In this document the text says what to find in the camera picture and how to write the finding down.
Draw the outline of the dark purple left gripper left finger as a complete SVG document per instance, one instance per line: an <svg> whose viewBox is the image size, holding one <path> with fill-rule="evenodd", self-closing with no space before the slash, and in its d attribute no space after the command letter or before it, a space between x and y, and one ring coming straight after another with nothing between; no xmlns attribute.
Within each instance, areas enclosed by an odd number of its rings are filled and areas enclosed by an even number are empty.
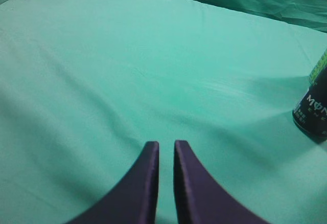
<svg viewBox="0 0 327 224"><path fill-rule="evenodd" d="M149 141L122 179L68 223L155 223L158 185L159 143Z"/></svg>

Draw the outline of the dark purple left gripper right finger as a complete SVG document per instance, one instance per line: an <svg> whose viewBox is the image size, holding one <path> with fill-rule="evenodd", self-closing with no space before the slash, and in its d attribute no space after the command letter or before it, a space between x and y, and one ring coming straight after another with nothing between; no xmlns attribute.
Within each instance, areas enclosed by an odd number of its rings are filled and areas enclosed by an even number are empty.
<svg viewBox="0 0 327 224"><path fill-rule="evenodd" d="M174 144L174 197L178 223L267 223L227 193L184 140Z"/></svg>

